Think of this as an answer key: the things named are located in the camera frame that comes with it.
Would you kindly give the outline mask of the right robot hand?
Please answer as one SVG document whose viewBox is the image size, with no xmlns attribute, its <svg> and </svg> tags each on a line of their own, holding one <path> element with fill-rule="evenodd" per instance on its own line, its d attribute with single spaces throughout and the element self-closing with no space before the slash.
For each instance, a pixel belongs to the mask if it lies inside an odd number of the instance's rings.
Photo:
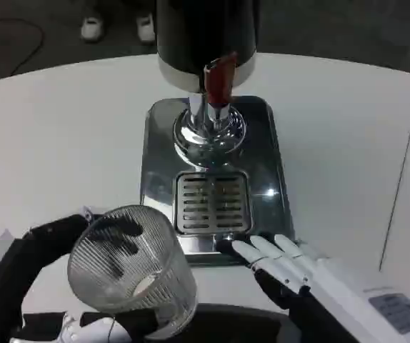
<svg viewBox="0 0 410 343">
<path fill-rule="evenodd" d="M 410 342 L 410 298 L 382 274 L 365 274 L 283 234 L 220 239 L 216 250 L 244 263 L 302 342 Z"/>
</svg>

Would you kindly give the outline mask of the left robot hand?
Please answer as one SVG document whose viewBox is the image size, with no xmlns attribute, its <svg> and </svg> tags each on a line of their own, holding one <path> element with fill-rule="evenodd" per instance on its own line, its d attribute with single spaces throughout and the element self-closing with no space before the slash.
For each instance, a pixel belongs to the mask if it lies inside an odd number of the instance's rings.
<svg viewBox="0 0 410 343">
<path fill-rule="evenodd" d="M 0 342 L 144 342 L 158 328 L 154 311 L 136 309 L 111 315 L 86 312 L 24 314 L 24 298 L 41 270 L 71 252 L 100 214 L 83 209 L 28 230 L 17 239 L 0 237 Z"/>
</svg>

